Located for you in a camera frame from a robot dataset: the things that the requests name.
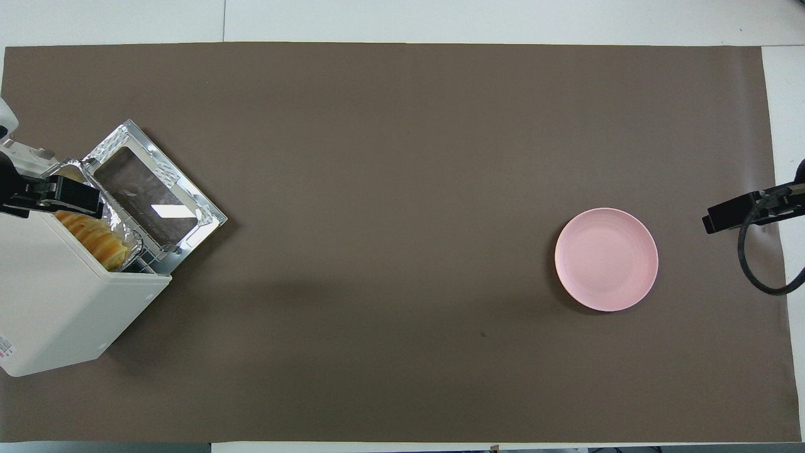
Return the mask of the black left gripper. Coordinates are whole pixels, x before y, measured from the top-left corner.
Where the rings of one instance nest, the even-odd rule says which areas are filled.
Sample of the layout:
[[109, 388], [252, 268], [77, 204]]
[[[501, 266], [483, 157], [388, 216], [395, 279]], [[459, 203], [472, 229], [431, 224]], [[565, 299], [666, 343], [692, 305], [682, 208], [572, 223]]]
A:
[[26, 177], [12, 162], [2, 162], [0, 212], [27, 219], [31, 211], [45, 212], [44, 207], [50, 212], [63, 210], [95, 219], [102, 218], [104, 211], [101, 192], [95, 187], [61, 175]]

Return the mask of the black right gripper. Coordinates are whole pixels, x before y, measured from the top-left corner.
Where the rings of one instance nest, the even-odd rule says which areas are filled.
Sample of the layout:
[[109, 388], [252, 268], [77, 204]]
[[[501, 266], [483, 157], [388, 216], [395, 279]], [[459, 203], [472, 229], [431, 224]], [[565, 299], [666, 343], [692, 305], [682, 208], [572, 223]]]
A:
[[745, 193], [707, 209], [702, 224], [708, 235], [738, 228], [756, 204], [761, 209], [754, 223], [767, 225], [803, 215], [804, 211], [804, 160], [799, 163], [794, 180], [768, 188], [759, 193]]

